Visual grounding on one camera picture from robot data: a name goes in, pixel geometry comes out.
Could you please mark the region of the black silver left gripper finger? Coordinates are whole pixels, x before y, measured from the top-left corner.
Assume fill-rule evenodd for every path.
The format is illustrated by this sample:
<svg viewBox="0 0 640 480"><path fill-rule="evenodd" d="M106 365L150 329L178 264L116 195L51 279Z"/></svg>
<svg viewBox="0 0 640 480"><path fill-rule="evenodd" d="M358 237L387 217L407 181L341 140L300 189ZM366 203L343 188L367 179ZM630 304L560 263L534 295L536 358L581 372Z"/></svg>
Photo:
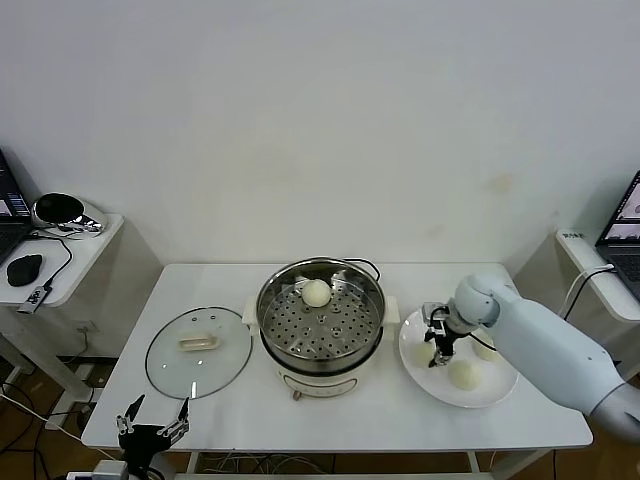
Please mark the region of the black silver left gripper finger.
<svg viewBox="0 0 640 480"><path fill-rule="evenodd" d="M178 415L170 424L157 431L157 435L167 444L176 444L189 432L189 398L185 398Z"/></svg>
<svg viewBox="0 0 640 480"><path fill-rule="evenodd" d="M140 407L144 401L145 395L140 395L133 403L131 403L123 415L116 417L116 426L120 433L132 433L133 421L135 420Z"/></svg>

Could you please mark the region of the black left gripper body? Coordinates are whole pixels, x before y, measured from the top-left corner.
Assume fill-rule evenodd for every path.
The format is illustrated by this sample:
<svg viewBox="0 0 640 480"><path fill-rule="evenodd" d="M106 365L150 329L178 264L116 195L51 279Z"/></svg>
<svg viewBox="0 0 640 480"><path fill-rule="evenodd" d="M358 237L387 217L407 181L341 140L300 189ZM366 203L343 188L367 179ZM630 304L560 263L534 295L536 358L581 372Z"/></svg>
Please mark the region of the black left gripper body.
<svg viewBox="0 0 640 480"><path fill-rule="evenodd" d="M123 459L131 469L147 469L152 458L169 449L169 438L161 433L162 426L134 425L131 432L118 435Z"/></svg>

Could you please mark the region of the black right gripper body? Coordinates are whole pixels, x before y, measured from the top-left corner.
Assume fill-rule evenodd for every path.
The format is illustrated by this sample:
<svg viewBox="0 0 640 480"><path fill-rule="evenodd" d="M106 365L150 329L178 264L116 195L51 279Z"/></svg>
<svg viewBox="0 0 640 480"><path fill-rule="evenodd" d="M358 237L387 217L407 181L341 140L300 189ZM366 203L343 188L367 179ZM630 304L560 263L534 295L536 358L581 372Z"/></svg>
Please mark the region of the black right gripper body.
<svg viewBox="0 0 640 480"><path fill-rule="evenodd" d="M452 358L455 355L456 341L467 336L467 333L456 332L445 324L443 334L437 334L435 337L436 352L440 357Z"/></svg>

